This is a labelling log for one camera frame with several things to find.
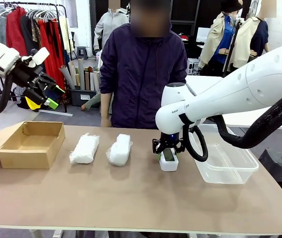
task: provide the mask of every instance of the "transparent plastic box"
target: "transparent plastic box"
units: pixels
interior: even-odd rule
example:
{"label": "transparent plastic box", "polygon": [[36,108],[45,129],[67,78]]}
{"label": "transparent plastic box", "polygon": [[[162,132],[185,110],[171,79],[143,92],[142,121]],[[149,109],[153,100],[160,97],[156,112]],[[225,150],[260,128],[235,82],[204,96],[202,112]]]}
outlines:
{"label": "transparent plastic box", "polygon": [[[201,124],[199,128],[205,137],[209,157],[206,162],[195,162],[205,182],[244,184],[258,171],[259,164],[250,151],[226,143],[220,137],[216,125]],[[202,155],[197,135],[190,134],[190,141],[194,150]]]}

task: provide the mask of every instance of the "open cardboard box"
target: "open cardboard box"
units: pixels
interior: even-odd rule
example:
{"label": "open cardboard box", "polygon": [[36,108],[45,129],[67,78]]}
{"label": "open cardboard box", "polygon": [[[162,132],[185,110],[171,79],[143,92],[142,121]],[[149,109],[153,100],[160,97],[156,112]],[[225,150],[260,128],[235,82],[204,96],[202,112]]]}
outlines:
{"label": "open cardboard box", "polygon": [[65,139],[62,122],[25,121],[0,131],[5,169],[49,169]]}

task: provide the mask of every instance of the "mannequin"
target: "mannequin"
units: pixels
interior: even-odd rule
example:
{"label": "mannequin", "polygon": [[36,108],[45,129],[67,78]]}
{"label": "mannequin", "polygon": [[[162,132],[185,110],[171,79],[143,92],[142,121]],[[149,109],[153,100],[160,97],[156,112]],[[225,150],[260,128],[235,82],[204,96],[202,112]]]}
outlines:
{"label": "mannequin", "polygon": [[257,8],[257,16],[250,17],[240,28],[230,59],[230,70],[240,68],[249,61],[269,51],[268,25],[265,18],[276,17],[277,0],[262,0]]}
{"label": "mannequin", "polygon": [[235,29],[235,18],[243,8],[242,0],[222,0],[217,16],[201,52],[199,68],[203,76],[221,76]]}
{"label": "mannequin", "polygon": [[100,46],[98,43],[98,40],[102,38],[102,49],[105,46],[111,32],[125,24],[129,23],[129,20],[126,16],[127,10],[120,8],[120,9],[109,9],[108,12],[106,12],[96,25],[95,29],[95,39],[94,39],[94,50],[99,51]]}

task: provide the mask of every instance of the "jacket zipper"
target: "jacket zipper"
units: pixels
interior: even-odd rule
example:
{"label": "jacket zipper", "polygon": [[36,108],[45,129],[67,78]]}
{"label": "jacket zipper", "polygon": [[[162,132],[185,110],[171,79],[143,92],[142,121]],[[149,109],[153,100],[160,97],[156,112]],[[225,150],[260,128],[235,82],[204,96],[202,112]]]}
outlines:
{"label": "jacket zipper", "polygon": [[146,65],[147,65],[147,61],[149,59],[150,56],[150,52],[151,52],[151,47],[152,47],[152,42],[150,41],[150,46],[147,50],[147,55],[146,55],[146,60],[145,60],[145,66],[143,69],[143,73],[142,73],[142,78],[141,78],[141,84],[140,84],[140,89],[139,89],[139,93],[138,93],[138,97],[137,97],[137,108],[136,108],[136,120],[135,120],[135,128],[137,128],[137,124],[139,122],[139,108],[140,108],[140,96],[141,96],[141,91],[142,91],[142,87],[143,87],[143,83],[144,83],[144,76],[145,76],[145,71],[146,71]]}

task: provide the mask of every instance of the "navy jacket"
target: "navy jacket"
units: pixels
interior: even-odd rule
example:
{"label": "navy jacket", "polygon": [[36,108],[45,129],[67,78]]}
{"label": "navy jacket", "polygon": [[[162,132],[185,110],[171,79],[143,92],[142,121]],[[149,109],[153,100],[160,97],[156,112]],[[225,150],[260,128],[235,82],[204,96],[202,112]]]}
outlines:
{"label": "navy jacket", "polygon": [[101,59],[101,93],[114,93],[112,125],[155,129],[164,87],[186,80],[183,42],[172,31],[162,38],[139,38],[130,24],[110,35]]}

